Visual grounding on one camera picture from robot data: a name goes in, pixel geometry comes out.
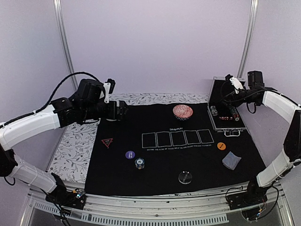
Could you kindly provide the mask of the orange big blind button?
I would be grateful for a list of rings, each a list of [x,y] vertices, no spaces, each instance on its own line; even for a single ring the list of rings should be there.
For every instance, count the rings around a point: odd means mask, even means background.
[[[219,150],[225,150],[226,149],[226,145],[223,142],[219,142],[219,143],[217,143],[217,148]]]

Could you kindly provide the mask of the purple small blind button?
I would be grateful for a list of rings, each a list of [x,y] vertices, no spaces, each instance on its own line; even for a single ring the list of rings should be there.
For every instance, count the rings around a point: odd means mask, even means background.
[[[127,158],[127,159],[133,159],[133,158],[135,158],[135,152],[134,151],[127,151],[126,153],[125,153],[125,157]]]

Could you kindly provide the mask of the stack of poker chips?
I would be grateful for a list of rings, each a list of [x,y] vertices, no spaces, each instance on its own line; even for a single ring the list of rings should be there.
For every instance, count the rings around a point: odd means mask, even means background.
[[[144,166],[145,166],[145,161],[144,161],[144,159],[143,159],[143,158],[137,158],[137,159],[135,160],[135,166],[136,166],[136,168],[139,169],[139,170],[143,169]]]

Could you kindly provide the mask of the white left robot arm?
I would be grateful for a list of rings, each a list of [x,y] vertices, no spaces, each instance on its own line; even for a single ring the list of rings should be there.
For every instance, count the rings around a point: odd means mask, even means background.
[[[77,90],[70,97],[55,99],[54,95],[65,80],[62,80],[48,101],[39,109],[0,124],[0,176],[15,178],[51,194],[59,204],[66,204],[70,194],[62,179],[54,173],[35,167],[14,152],[14,147],[26,140],[55,129],[65,128],[73,123],[83,125],[92,121],[124,119],[128,106],[125,101],[112,101],[116,82],[106,82],[87,72]]]

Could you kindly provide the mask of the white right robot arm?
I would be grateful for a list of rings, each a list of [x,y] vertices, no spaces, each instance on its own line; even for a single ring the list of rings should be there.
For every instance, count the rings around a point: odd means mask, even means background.
[[[272,134],[266,138],[275,141],[274,147],[279,147],[280,151],[274,154],[274,160],[266,169],[256,176],[259,188],[270,187],[301,162],[301,106],[275,88],[266,86],[260,71],[248,72],[247,88],[242,80],[230,74],[225,76],[225,82],[229,83],[230,92],[221,94],[223,102],[233,106],[244,103],[262,105],[274,116],[268,122],[276,125],[268,126]]]

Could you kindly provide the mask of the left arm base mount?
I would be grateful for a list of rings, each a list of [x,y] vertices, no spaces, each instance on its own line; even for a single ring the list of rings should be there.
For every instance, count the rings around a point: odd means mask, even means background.
[[[56,187],[46,195],[45,200],[59,206],[83,210],[87,199],[86,192],[79,188],[68,191],[58,175],[54,173],[51,173],[51,175],[55,179]]]

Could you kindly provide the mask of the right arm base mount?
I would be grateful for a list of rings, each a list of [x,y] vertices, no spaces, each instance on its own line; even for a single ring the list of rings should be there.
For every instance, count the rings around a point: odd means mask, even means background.
[[[262,207],[258,207],[257,211],[244,210],[241,214],[247,221],[258,220],[266,205],[268,188],[259,187],[257,182],[249,181],[246,190],[243,187],[233,187],[227,190],[225,194],[226,202],[229,205],[230,210],[249,207],[256,204],[262,204]]]

